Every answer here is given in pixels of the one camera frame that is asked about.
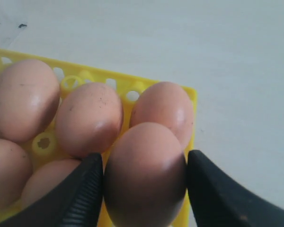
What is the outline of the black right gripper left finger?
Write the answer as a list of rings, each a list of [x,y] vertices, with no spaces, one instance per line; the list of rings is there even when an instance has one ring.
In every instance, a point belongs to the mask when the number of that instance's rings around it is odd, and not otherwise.
[[[102,199],[102,156],[92,153],[48,194],[0,227],[95,227]]]

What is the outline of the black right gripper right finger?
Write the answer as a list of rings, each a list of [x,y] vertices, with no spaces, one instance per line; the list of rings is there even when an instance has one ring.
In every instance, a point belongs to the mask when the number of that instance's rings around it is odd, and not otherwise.
[[[234,181],[199,150],[188,153],[188,196],[199,227],[284,227],[284,210]]]

